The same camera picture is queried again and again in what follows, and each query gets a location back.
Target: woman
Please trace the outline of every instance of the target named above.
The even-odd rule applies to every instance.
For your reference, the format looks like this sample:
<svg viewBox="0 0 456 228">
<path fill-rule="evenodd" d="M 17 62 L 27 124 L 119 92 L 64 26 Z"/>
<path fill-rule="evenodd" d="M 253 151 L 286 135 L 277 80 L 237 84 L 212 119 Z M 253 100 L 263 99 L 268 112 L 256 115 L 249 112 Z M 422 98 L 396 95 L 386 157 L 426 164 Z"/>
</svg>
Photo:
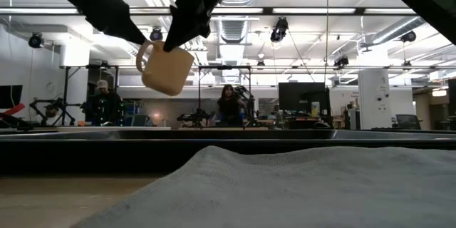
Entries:
<svg viewBox="0 0 456 228">
<path fill-rule="evenodd" d="M 226 85 L 222 90 L 222 97 L 217 102 L 219 105 L 219 114 L 222 115 L 220 120 L 227 125 L 242 125 L 240 108 L 244 108 L 245 104 L 242 100 L 234 95 L 234 90 L 231 85 Z"/>
</svg>

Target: ceiling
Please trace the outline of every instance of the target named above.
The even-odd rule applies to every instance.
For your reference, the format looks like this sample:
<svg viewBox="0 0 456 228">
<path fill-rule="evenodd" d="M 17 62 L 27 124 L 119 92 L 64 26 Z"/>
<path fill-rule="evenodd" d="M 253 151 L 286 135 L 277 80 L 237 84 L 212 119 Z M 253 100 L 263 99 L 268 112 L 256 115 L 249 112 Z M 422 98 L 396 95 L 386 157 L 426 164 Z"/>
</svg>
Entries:
<svg viewBox="0 0 456 228">
<path fill-rule="evenodd" d="M 124 0 L 131 7 L 146 7 L 146 0 Z M 254 6 L 260 7 L 369 7 L 369 8 L 407 8 L 401 0 L 255 0 Z M 0 0 L 0 6 L 20 7 L 72 7 L 66 0 Z M 273 50 L 269 41 L 271 28 L 278 16 L 250 16 L 247 45 L 243 52 L 242 65 L 256 65 L 258 55 L 264 54 L 267 66 L 301 65 L 303 62 L 310 66 L 323 66 L 324 58 L 343 44 L 362 34 L 372 34 L 386 29 L 402 16 L 288 16 L 289 32 L 281 42 L 280 48 Z M 151 28 L 160 26 L 159 16 L 134 16 L 132 20 L 141 27 Z M 64 25 L 92 41 L 91 58 L 105 59 L 111 64 L 131 65 L 132 56 L 119 47 L 117 41 L 109 41 L 103 35 L 93 35 L 93 29 L 82 16 L 12 16 L 11 24 L 28 25 Z M 212 33 L 204 38 L 207 47 L 207 60 L 216 63 L 218 59 L 219 37 L 217 26 L 211 23 Z M 390 41 L 385 44 L 388 48 L 390 64 L 400 65 L 404 58 L 414 58 L 430 53 L 435 49 L 446 46 L 450 42 L 441 36 L 434 28 L 425 24 L 414 30 L 417 40 L 412 43 Z M 354 48 L 346 53 L 351 64 L 356 64 L 358 52 Z M 330 66 L 334 56 L 328 58 Z M 425 58 L 414 65 L 429 66 L 456 58 L 456 47 L 449 48 L 442 54 Z M 286 69 L 262 71 L 262 73 L 286 73 Z"/>
</svg>

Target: white ceiling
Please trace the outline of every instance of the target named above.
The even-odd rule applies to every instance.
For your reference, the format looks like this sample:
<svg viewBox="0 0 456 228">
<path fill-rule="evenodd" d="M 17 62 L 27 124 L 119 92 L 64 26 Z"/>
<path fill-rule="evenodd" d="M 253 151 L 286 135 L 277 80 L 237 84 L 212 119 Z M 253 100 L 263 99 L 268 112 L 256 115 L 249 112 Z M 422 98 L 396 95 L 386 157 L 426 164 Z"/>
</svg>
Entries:
<svg viewBox="0 0 456 228">
<path fill-rule="evenodd" d="M 125 2 L 130 6 L 147 6 L 145 0 L 125 0 Z M 328 2 L 330 7 L 407 7 L 401 0 L 328 0 Z M 256 0 L 255 5 L 262 7 L 322 7 L 326 6 L 326 0 Z M 10 0 L 0 0 L 0 6 L 66 7 L 72 5 L 66 0 L 11 0 L 11 2 Z M 299 54 L 296 51 L 298 49 L 308 65 L 323 65 L 323 58 L 343 45 L 347 40 L 362 32 L 379 32 L 402 17 L 366 16 L 363 18 L 362 30 L 359 16 L 330 16 L 328 20 L 324 16 L 290 16 L 287 17 L 290 32 L 282 41 L 280 49 L 274 52 L 267 39 L 271 27 L 277 20 L 277 16 L 259 16 L 257 18 L 259 19 L 258 21 L 250 22 L 249 42 L 252 45 L 246 46 L 243 63 L 254 64 L 258 61 L 258 54 L 263 53 L 267 65 L 274 65 L 274 59 L 276 60 L 276 65 L 291 65 L 293 63 L 299 65 L 300 61 L 296 62 L 299 60 Z M 99 40 L 99 37 L 93 37 L 90 24 L 82 16 L 13 16 L 12 20 L 21 24 L 61 24 L 69 26 L 74 31 L 94 41 L 94 44 L 104 48 L 103 51 L 93 51 L 93 57 L 108 59 L 111 63 L 131 63 L 130 55 L 123 49 L 113 43 Z M 133 21 L 138 26 L 160 25 L 157 16 L 135 16 Z M 328 24 L 329 30 L 328 41 L 326 41 L 326 24 Z M 212 26 L 212 31 L 216 32 L 215 26 Z M 257 31 L 261 32 L 260 36 L 255 33 Z M 436 48 L 449 44 L 446 38 L 429 25 L 424 25 L 416 29 L 415 32 L 418 35 L 418 39 L 413 43 L 407 43 L 404 46 L 400 42 L 388 43 L 391 63 L 400 64 L 403 61 L 403 47 L 405 47 L 406 58 L 409 58 L 431 52 Z M 217 55 L 216 43 L 216 33 L 212 33 L 209 38 L 204 40 L 204 44 L 208 49 L 207 56 L 209 61 L 214 60 Z M 432 64 L 432 60 L 437 62 L 449 58 L 456 58 L 456 49 L 452 53 L 434 56 L 431 62 L 427 61 Z"/>
</svg>

